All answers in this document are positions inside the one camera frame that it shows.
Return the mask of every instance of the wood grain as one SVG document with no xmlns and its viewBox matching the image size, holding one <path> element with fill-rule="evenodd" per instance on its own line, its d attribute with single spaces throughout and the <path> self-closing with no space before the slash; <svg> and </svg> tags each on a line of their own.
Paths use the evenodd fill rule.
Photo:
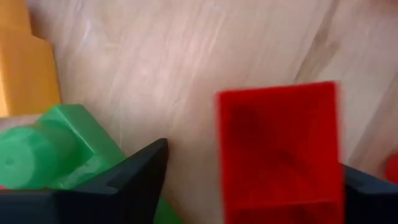
<svg viewBox="0 0 398 224">
<path fill-rule="evenodd" d="M 376 173 L 395 148 L 397 1 L 28 4 L 34 34 L 55 46 L 64 103 L 83 103 L 128 154 L 170 139 L 164 192 L 187 223 L 223 222 L 218 90 L 340 80 L 342 159 Z"/>
</svg>

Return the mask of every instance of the green plastic block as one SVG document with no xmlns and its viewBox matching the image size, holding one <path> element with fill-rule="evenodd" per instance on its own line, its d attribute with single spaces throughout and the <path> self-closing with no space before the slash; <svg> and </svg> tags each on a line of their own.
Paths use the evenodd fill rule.
<svg viewBox="0 0 398 224">
<path fill-rule="evenodd" d="M 0 185 L 71 189 L 125 158 L 82 105 L 59 105 L 0 134 Z"/>
</svg>

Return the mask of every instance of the yellow toy piece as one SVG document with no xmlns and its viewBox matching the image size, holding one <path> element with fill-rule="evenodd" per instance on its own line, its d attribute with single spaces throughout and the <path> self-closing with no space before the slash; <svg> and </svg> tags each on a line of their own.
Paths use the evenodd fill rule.
<svg viewBox="0 0 398 224">
<path fill-rule="evenodd" d="M 0 0 L 0 117 L 43 113 L 59 103 L 51 44 L 31 34 L 24 0 Z"/>
<path fill-rule="evenodd" d="M 25 0 L 0 0 L 0 26 L 32 33 Z"/>
</svg>

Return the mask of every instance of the red square block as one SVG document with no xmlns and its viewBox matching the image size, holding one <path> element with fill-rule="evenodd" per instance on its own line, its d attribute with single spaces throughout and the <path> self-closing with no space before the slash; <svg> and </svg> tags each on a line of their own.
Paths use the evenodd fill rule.
<svg viewBox="0 0 398 224">
<path fill-rule="evenodd" d="M 218 104 L 226 223 L 318 223 L 298 211 L 343 223 L 335 83 L 223 91 Z"/>
</svg>

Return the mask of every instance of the black plastic piece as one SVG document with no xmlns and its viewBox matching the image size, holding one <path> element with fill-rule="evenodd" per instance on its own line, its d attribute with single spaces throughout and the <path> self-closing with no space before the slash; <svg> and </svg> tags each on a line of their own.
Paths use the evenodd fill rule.
<svg viewBox="0 0 398 224">
<path fill-rule="evenodd" d="M 159 139 L 73 190 L 0 190 L 0 223 L 153 223 L 168 156 Z"/>
<path fill-rule="evenodd" d="M 346 223 L 398 223 L 398 185 L 345 166 Z"/>
</svg>

